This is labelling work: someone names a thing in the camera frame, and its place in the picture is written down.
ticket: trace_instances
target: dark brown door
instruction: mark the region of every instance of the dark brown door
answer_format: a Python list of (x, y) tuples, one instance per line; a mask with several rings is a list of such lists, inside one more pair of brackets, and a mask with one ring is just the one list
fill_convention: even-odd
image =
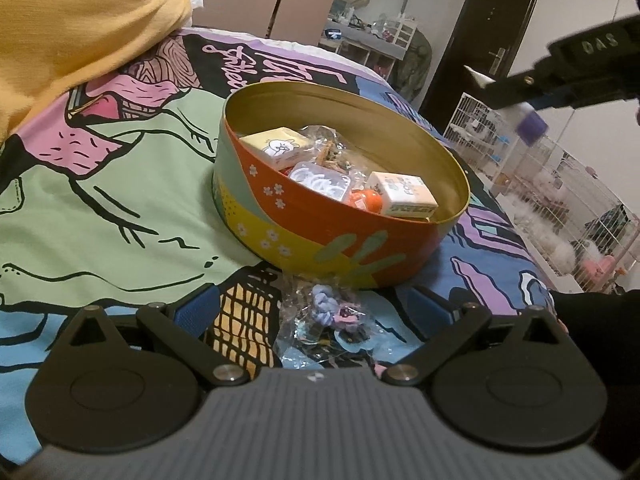
[(476, 87), (469, 65), (493, 79), (509, 72), (536, 0), (465, 0), (420, 114), (440, 133), (449, 123), (463, 92)]

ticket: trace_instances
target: bedsheet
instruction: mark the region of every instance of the bedsheet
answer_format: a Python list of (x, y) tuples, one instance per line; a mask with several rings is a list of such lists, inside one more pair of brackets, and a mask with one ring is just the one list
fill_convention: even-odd
[(496, 314), (551, 306), (523, 241), (468, 166), (472, 202), (424, 269), (362, 291), (381, 328), (318, 364), (272, 350), (278, 271), (224, 227), (211, 197), (224, 99), (247, 84), (302, 80), (355, 92), (431, 125), (372, 71), (334, 54), (247, 35), (185, 29), (139, 59), (75, 88), (0, 147), (0, 454), (39, 448), (24, 393), (79, 307), (110, 314), (169, 303), (205, 282), (221, 291), (207, 335), (247, 367), (389, 364), (418, 348), (426, 320), (408, 291), (428, 286)]

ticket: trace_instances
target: yellow blanket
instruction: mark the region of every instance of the yellow blanket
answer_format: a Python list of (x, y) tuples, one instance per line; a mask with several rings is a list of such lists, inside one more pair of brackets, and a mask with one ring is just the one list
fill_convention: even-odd
[(189, 0), (0, 0), (0, 143), (74, 86), (179, 28)]

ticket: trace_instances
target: white wire cage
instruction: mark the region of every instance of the white wire cage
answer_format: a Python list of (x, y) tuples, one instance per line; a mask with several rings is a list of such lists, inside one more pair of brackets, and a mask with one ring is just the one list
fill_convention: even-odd
[[(480, 137), (485, 130), (490, 133)], [(556, 290), (609, 292), (638, 261), (638, 216), (592, 168), (548, 137), (528, 148), (500, 117), (467, 94), (462, 95), (445, 136), (489, 181), (488, 187)], [(508, 142), (499, 144), (499, 137)]]

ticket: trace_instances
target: gray ribbed surface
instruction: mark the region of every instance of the gray ribbed surface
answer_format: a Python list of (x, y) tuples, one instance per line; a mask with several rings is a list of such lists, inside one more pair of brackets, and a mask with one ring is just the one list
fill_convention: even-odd
[(16, 475), (29, 480), (613, 480), (589, 447), (546, 457), (487, 450), (453, 433), (422, 394), (365, 368), (263, 369), (219, 388), (167, 440), (88, 457), (47, 448)]

